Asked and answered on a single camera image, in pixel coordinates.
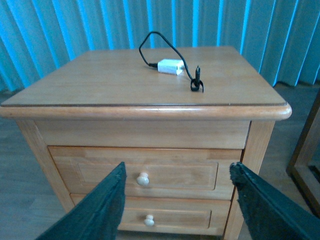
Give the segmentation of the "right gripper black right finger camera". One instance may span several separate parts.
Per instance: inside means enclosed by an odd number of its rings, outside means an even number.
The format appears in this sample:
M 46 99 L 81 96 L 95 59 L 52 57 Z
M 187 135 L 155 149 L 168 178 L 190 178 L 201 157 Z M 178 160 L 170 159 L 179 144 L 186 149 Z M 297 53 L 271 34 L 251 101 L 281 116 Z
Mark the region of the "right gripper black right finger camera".
M 282 194 L 241 162 L 232 163 L 230 179 L 253 240 L 318 240 L 320 219 Z

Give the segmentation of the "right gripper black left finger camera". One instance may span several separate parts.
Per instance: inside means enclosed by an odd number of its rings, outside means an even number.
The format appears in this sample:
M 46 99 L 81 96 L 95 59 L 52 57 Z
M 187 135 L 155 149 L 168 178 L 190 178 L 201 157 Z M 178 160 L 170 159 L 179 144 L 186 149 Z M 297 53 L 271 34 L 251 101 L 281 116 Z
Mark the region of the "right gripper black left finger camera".
M 38 240 L 114 240 L 125 208 L 126 166 L 121 162 Z

